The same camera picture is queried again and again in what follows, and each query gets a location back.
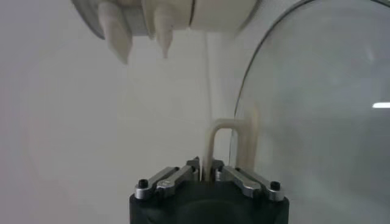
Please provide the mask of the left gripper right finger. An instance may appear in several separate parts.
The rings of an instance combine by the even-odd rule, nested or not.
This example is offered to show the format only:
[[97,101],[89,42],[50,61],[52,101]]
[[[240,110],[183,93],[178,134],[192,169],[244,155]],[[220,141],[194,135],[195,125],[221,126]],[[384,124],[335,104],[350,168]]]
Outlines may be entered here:
[[250,198],[265,196],[270,201],[283,201],[284,191],[278,181],[268,181],[254,171],[225,166],[221,160],[213,160],[213,181],[228,181]]

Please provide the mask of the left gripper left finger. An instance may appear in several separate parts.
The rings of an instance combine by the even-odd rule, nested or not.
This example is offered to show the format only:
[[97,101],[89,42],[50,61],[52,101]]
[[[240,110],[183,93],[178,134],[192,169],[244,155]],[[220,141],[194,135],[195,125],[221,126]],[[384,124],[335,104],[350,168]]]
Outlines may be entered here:
[[183,167],[165,167],[149,179],[140,179],[135,186],[134,197],[138,200],[148,200],[158,192],[163,198],[176,193],[185,181],[199,181],[200,159],[188,160]]

